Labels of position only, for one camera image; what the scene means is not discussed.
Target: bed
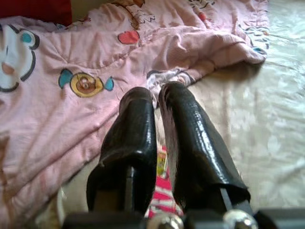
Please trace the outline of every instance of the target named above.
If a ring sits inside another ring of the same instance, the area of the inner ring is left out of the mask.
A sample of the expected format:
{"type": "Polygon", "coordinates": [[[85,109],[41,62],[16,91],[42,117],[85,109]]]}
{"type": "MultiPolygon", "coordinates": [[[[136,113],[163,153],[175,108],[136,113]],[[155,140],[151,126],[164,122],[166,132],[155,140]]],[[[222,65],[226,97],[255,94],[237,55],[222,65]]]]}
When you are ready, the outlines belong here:
{"type": "MultiPolygon", "coordinates": [[[[271,0],[266,61],[222,68],[189,87],[229,148],[254,209],[305,207],[304,8],[301,0],[271,0]]],[[[159,109],[155,119],[163,146],[159,109]]],[[[97,162],[62,185],[28,225],[59,228],[68,214],[87,211],[87,177],[97,162]]]]}

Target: cartoon character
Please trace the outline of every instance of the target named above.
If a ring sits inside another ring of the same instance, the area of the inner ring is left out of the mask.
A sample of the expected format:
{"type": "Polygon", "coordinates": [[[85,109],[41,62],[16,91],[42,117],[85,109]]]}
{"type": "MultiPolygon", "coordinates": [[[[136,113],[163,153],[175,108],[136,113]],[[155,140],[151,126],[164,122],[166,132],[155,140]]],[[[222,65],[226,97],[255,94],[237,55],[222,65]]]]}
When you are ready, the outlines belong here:
{"type": "Polygon", "coordinates": [[[200,9],[203,9],[208,6],[208,4],[214,5],[215,1],[213,0],[189,0],[191,7],[197,6],[200,9]]]}
{"type": "Polygon", "coordinates": [[[39,46],[34,33],[12,25],[0,26],[0,92],[12,92],[32,74],[39,46]]]}
{"type": "Polygon", "coordinates": [[[133,5],[142,7],[142,5],[144,3],[145,3],[145,0],[115,0],[112,2],[112,4],[115,4],[117,6],[122,6],[122,7],[133,6],[133,5]]]}
{"type": "Polygon", "coordinates": [[[104,88],[107,91],[112,91],[114,88],[114,82],[110,77],[105,84],[103,84],[100,78],[94,78],[87,73],[72,74],[68,69],[63,69],[58,84],[61,89],[64,85],[70,83],[70,88],[79,97],[88,98],[101,92],[104,88]]]}

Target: metal bolt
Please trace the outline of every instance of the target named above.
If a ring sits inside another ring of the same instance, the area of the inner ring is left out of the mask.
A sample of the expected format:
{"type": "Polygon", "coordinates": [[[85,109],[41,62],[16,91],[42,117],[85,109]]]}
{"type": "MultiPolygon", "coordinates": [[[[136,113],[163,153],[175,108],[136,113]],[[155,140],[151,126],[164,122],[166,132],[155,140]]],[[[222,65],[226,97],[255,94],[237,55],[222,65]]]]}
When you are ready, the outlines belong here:
{"type": "Polygon", "coordinates": [[[148,221],[147,229],[184,229],[182,219],[171,213],[163,213],[148,221]]]}
{"type": "Polygon", "coordinates": [[[232,209],[224,214],[228,229],[258,229],[256,220],[248,213],[232,209]]]}

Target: pink comforter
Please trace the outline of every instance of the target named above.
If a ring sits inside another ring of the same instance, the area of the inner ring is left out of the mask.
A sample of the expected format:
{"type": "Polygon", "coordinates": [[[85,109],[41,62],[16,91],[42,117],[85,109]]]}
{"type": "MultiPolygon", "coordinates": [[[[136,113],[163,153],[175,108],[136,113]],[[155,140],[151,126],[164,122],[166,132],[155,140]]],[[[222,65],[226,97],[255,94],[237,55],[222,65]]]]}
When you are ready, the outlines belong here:
{"type": "Polygon", "coordinates": [[[117,0],[71,26],[0,20],[0,220],[20,226],[99,154],[120,99],[266,58],[267,0],[117,0]]]}

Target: cartoon print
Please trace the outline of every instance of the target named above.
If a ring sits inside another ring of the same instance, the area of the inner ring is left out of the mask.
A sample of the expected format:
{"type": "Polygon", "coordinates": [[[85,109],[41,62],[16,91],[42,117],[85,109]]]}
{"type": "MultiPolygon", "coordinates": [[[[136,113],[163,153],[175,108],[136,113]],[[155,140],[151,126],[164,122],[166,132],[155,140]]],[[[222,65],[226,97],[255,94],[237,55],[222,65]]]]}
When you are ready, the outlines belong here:
{"type": "Polygon", "coordinates": [[[211,4],[211,5],[214,5],[215,4],[215,1],[213,0],[188,0],[191,7],[198,7],[200,9],[203,9],[205,7],[208,6],[208,4],[211,4]]]}
{"type": "Polygon", "coordinates": [[[71,30],[72,28],[77,28],[78,26],[81,26],[87,22],[91,22],[91,17],[89,15],[86,15],[84,18],[79,19],[76,22],[73,22],[71,25],[65,27],[65,30],[71,30]]]}
{"type": "Polygon", "coordinates": [[[178,81],[188,86],[194,83],[194,79],[185,71],[178,68],[160,72],[151,70],[147,73],[147,87],[152,92],[152,104],[154,108],[158,106],[158,96],[161,87],[169,81],[178,81]]]}
{"type": "Polygon", "coordinates": [[[125,31],[118,35],[118,40],[122,44],[136,44],[140,39],[140,35],[137,31],[125,31]]]}
{"type": "Polygon", "coordinates": [[[264,26],[251,26],[247,29],[243,29],[240,24],[238,26],[250,38],[253,50],[260,54],[266,54],[265,50],[269,49],[269,29],[264,26]]]}
{"type": "Polygon", "coordinates": [[[194,79],[188,73],[178,68],[165,72],[151,70],[147,73],[147,83],[149,88],[153,88],[156,83],[161,84],[167,83],[168,81],[178,81],[183,83],[185,86],[188,86],[194,82],[194,79]]]}
{"type": "Polygon", "coordinates": [[[79,97],[89,98],[101,92],[103,88],[112,91],[114,82],[110,77],[105,84],[100,78],[93,78],[87,73],[72,74],[68,69],[63,69],[58,78],[58,85],[63,89],[64,85],[69,83],[72,91],[79,97]]]}
{"type": "Polygon", "coordinates": [[[55,26],[56,26],[56,28],[57,28],[58,30],[66,29],[66,26],[64,26],[64,25],[62,25],[62,24],[56,24],[56,23],[54,23],[54,24],[55,24],[55,26]]]}
{"type": "Polygon", "coordinates": [[[145,0],[115,0],[112,2],[112,4],[115,4],[117,6],[127,7],[127,6],[137,5],[140,8],[144,3],[145,0]]]}
{"type": "Polygon", "coordinates": [[[12,25],[0,26],[0,92],[12,92],[32,74],[40,40],[34,33],[12,25]]]}
{"type": "Polygon", "coordinates": [[[205,15],[203,12],[200,12],[200,13],[198,14],[198,17],[199,17],[200,20],[202,20],[203,22],[205,22],[205,21],[212,21],[212,19],[207,18],[206,15],[205,15]]]}
{"type": "Polygon", "coordinates": [[[137,10],[136,12],[131,12],[131,14],[132,14],[132,19],[129,20],[129,22],[135,30],[139,29],[140,24],[151,23],[152,21],[156,20],[155,15],[146,14],[142,10],[137,10]]]}
{"type": "Polygon", "coordinates": [[[91,21],[91,17],[89,17],[89,15],[86,15],[84,18],[79,19],[78,21],[80,21],[82,23],[87,22],[87,21],[91,21]]]}

